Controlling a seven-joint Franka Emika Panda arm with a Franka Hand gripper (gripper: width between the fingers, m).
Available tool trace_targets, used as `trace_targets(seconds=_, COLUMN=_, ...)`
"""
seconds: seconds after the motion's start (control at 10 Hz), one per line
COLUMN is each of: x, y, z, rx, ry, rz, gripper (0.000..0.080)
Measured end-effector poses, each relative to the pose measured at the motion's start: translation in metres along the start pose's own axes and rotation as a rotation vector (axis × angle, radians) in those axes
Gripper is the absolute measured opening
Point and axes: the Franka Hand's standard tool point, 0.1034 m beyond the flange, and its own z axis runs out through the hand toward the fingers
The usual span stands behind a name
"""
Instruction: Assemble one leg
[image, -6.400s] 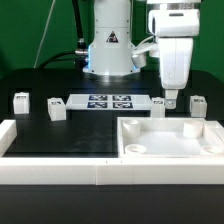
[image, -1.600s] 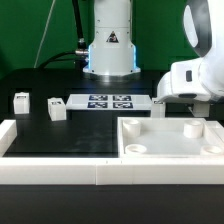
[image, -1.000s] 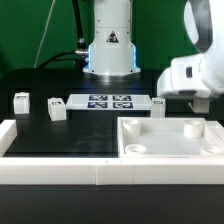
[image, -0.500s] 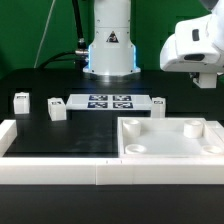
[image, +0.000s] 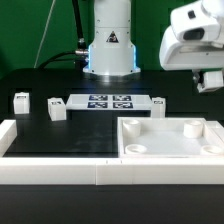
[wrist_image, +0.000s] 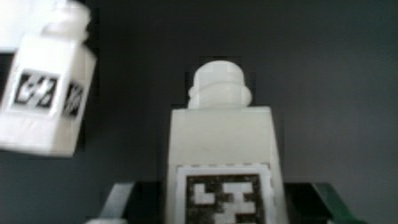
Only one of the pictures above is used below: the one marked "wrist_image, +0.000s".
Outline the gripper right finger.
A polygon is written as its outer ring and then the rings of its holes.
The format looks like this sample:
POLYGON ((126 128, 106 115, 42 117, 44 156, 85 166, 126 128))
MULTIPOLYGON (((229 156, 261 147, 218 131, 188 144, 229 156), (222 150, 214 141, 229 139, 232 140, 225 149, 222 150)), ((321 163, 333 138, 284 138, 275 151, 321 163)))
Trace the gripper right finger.
POLYGON ((314 183, 312 187, 330 214, 326 224, 367 224, 355 217, 332 185, 328 183, 314 183))

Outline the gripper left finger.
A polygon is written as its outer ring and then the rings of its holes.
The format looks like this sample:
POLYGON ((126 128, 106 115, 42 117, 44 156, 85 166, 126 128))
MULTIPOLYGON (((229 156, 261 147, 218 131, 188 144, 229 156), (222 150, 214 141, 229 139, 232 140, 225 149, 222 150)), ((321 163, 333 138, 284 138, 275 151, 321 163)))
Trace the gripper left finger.
POLYGON ((85 224, 127 224, 122 218, 134 183, 115 183, 108 193, 99 216, 85 224))

